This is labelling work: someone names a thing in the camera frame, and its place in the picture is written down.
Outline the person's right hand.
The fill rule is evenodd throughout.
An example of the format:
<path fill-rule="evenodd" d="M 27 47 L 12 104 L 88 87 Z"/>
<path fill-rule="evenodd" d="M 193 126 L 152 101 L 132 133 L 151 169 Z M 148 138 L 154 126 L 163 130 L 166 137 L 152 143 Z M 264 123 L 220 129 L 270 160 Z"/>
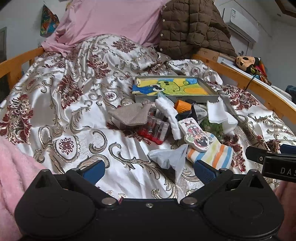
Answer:
<path fill-rule="evenodd" d="M 295 240 L 296 184 L 281 181 L 274 193 L 283 206 L 285 217 L 278 232 L 280 240 Z"/>

